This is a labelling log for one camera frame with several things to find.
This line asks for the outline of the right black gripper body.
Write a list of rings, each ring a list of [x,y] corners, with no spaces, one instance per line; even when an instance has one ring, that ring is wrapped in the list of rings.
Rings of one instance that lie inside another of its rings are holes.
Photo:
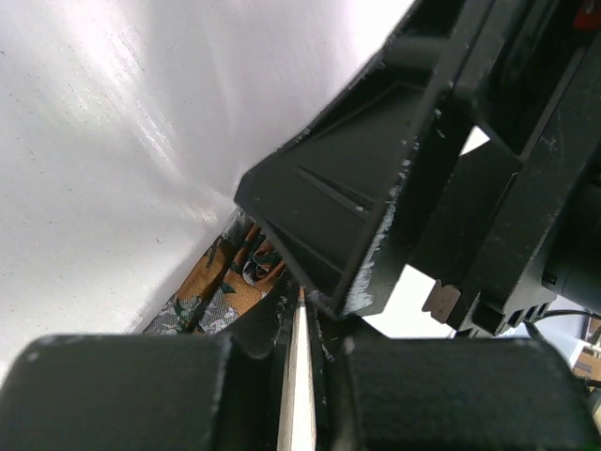
[[[599,95],[598,2],[493,2],[431,125],[452,152],[419,189],[437,204],[361,314],[398,301],[404,319],[460,335],[532,328],[563,290],[567,234],[597,208]]]

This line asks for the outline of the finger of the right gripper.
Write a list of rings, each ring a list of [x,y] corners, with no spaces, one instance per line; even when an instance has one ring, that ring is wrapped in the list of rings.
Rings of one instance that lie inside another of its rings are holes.
[[[435,84],[362,80],[242,177],[237,203],[333,318],[388,302],[444,190]]]

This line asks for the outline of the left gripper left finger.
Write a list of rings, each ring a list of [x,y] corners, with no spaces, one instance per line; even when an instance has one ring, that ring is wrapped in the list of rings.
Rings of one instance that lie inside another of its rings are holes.
[[[298,285],[217,334],[31,342],[1,389],[5,450],[273,450]]]

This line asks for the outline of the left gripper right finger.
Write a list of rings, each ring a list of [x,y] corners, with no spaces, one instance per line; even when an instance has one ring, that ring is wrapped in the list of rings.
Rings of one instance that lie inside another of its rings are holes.
[[[528,338],[394,339],[302,293],[320,450],[596,450],[587,384]]]

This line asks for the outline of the brown grey floral tie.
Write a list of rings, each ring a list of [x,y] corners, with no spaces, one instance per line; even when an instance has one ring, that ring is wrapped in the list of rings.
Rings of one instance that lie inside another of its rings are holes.
[[[217,334],[263,300],[285,269],[262,228],[237,209],[144,333]]]

